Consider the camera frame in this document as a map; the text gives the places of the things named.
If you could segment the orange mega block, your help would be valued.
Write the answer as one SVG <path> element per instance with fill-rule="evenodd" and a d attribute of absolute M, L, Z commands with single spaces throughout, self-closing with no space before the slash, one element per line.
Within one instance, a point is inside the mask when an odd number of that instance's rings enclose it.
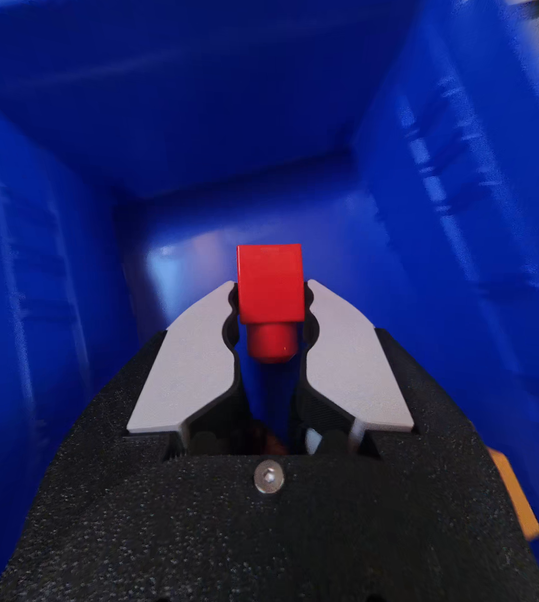
<path fill-rule="evenodd" d="M 536 541 L 539 539 L 539 523 L 510 461 L 506 455 L 498 450 L 488 447 L 487 451 L 499 471 L 500 478 L 513 505 L 523 536 L 528 542 Z"/>

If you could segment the red mega block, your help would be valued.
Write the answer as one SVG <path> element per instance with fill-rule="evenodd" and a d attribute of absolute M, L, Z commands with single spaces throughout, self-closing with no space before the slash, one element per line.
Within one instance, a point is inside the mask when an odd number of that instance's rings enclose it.
<path fill-rule="evenodd" d="M 239 245 L 236 258 L 248 354 L 262 364 L 286 363 L 297 354 L 305 316 L 301 245 Z"/>

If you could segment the blue plastic bin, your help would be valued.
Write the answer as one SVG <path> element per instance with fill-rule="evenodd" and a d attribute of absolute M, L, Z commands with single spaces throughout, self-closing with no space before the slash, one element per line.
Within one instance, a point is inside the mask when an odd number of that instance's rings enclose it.
<path fill-rule="evenodd" d="M 0 601 L 539 601 L 539 40 L 505 1 L 0 1 Z M 239 245 L 300 244 L 414 419 L 129 436 Z"/>

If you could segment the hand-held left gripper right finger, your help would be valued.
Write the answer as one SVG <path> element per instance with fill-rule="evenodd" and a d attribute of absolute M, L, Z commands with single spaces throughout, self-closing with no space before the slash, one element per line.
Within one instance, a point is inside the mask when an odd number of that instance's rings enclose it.
<path fill-rule="evenodd" d="M 373 323 L 317 280 L 308 280 L 304 293 L 293 451 L 365 452 L 371 432 L 412 433 L 414 419 Z"/>

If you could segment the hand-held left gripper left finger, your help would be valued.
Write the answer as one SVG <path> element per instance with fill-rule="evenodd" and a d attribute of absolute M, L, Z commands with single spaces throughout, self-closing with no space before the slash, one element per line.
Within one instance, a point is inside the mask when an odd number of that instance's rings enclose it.
<path fill-rule="evenodd" d="M 225 440 L 247 425 L 238 342 L 238 286 L 228 281 L 166 329 L 128 420 L 129 436 L 169 433 L 187 449 L 200 432 Z"/>

